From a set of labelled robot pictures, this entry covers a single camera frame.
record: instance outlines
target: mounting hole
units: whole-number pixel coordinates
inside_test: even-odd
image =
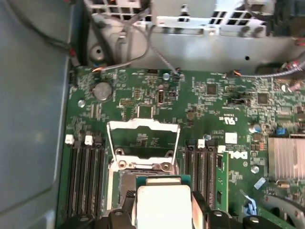
[[[115,215],[116,215],[116,216],[121,216],[122,214],[123,214],[123,213],[122,213],[121,211],[116,211],[116,212],[115,212]]]
[[[88,217],[83,216],[83,217],[80,218],[80,221],[81,221],[81,222],[85,222],[85,221],[87,221],[88,219],[89,219]]]
[[[126,167],[126,161],[119,161],[119,168],[125,168]]]
[[[115,154],[116,155],[124,155],[124,151],[123,151],[123,149],[118,148],[118,149],[115,150]]]
[[[223,214],[220,211],[215,211],[214,214],[218,217],[222,216]]]

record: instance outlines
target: screw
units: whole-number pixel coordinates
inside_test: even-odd
[[[212,139],[212,136],[210,135],[203,135],[203,138],[205,139],[205,141],[209,141]]]
[[[114,213],[116,216],[121,216],[123,213],[121,211],[117,211]]]
[[[214,214],[218,217],[222,216],[223,214],[220,211],[215,211]]]
[[[258,218],[256,218],[256,217],[250,217],[250,220],[251,220],[253,223],[259,223],[259,220],[258,220]]]
[[[210,28],[211,30],[209,31],[210,36],[214,36],[216,34],[216,29],[215,28]]]
[[[88,217],[85,217],[85,216],[84,216],[84,217],[81,217],[81,218],[80,218],[80,221],[81,221],[81,222],[85,222],[85,221],[87,221],[88,219],[89,219]]]
[[[164,73],[163,74],[163,79],[164,80],[169,80],[170,79],[170,75],[168,73]]]
[[[77,105],[80,107],[80,108],[83,108],[85,105],[86,105],[86,102],[81,99],[80,101],[78,101]]]
[[[251,172],[254,174],[257,174],[259,172],[259,167],[258,166],[252,166]]]

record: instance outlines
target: chip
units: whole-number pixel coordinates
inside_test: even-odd
[[[138,118],[152,118],[153,107],[138,106]]]
[[[208,95],[216,95],[216,85],[208,84],[206,87],[206,94]]]
[[[255,144],[251,144],[250,150],[255,151]]]
[[[217,167],[223,168],[223,156],[221,155],[217,156]]]
[[[257,94],[257,103],[258,104],[268,104],[268,94],[267,93],[258,93]]]
[[[217,200],[217,203],[218,204],[221,204],[221,196],[223,194],[220,192],[220,191],[217,191],[217,194],[216,194],[216,200]]]

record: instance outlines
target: gray cable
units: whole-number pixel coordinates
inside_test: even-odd
[[[286,75],[291,75],[293,73],[301,71],[305,67],[305,60],[300,62],[297,67],[289,69],[285,72],[280,72],[280,73],[273,73],[273,74],[264,74],[264,75],[240,75],[240,77],[247,77],[247,78],[271,78],[271,77],[282,77]]]
[[[152,26],[152,27],[150,28],[150,31],[149,31],[148,35],[146,35],[146,33],[145,33],[143,30],[141,30],[140,28],[134,26],[133,24],[130,24],[128,21],[123,21],[123,20],[121,20],[121,19],[112,17],[112,16],[110,16],[110,15],[108,15],[108,14],[105,14],[105,13],[102,13],[102,14],[100,14],[100,15],[102,15],[104,18],[107,18],[107,19],[111,19],[111,20],[117,21],[117,22],[119,22],[119,23],[121,23],[121,24],[123,24],[123,25],[125,25],[125,26],[133,27],[134,29],[136,29],[137,31],[139,31],[139,32],[144,36],[144,38],[145,38],[146,41],[147,41],[146,50],[145,50],[145,52],[144,52],[143,55],[141,55],[141,56],[139,56],[139,57],[136,57],[136,58],[133,58],[133,59],[131,59],[130,61],[125,62],[125,63],[120,63],[120,64],[116,64],[116,65],[112,65],[112,66],[107,66],[107,67],[105,67],[105,68],[103,69],[103,71],[110,70],[110,69],[115,69],[115,68],[121,68],[121,67],[125,67],[125,66],[127,66],[127,65],[130,65],[132,62],[137,61],[137,60],[142,59],[143,57],[145,57],[146,54],[147,54],[148,51],[149,51],[149,47],[151,47],[152,50],[160,57],[160,59],[169,67],[169,69],[171,69],[172,72],[173,72],[174,74],[178,74],[178,72],[176,71],[176,69],[175,69],[175,68],[174,68],[174,67],[173,67],[164,57],[163,57],[163,55],[159,52],[159,50],[157,50],[157,49],[153,46],[153,44],[151,43],[151,41],[150,41],[150,37],[151,37],[151,35],[152,35],[152,31],[153,31],[153,29],[155,28],[155,26]]]
[[[147,41],[149,40],[149,38],[147,37],[146,33],[145,33],[143,30],[141,30],[141,29],[139,29],[138,27],[136,27],[136,26],[130,24],[128,21],[123,21],[123,20],[121,20],[121,19],[112,17],[112,16],[110,16],[110,15],[108,15],[108,14],[104,14],[104,13],[102,13],[101,15],[102,15],[104,18],[111,19],[111,20],[117,21],[117,22],[119,22],[119,23],[121,23],[121,24],[123,24],[123,25],[125,25],[125,26],[130,26],[130,27],[135,28],[137,31],[139,31],[139,32],[144,36],[144,38],[145,38]],[[120,64],[115,64],[115,65],[112,65],[112,66],[107,66],[107,67],[103,68],[103,71],[110,70],[110,69],[115,69],[115,68],[121,68],[121,67],[125,67],[125,66],[127,66],[127,65],[130,65],[132,62],[137,61],[137,60],[140,60],[140,59],[142,59],[143,57],[145,57],[146,54],[148,53],[148,51],[149,51],[149,43],[147,42],[147,46],[146,46],[145,52],[144,52],[141,56],[136,57],[136,58],[133,58],[133,59],[131,59],[130,61],[125,62],[125,63],[120,63]]]
[[[151,41],[151,37],[152,37],[152,31],[154,30],[156,26],[155,25],[152,25],[151,28],[150,28],[150,31],[149,31],[149,36],[148,36],[148,43],[149,43],[149,46],[151,47],[151,49],[160,57],[160,59],[167,65],[167,67],[172,70],[172,72],[175,74],[175,75],[178,75],[178,72],[176,71],[176,69],[171,65],[171,63],[169,63],[166,58],[159,52],[159,50],[157,50],[152,41]]]

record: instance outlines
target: silver heatsink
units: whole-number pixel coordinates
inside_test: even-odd
[[[273,179],[305,179],[305,139],[269,138],[268,158]]]

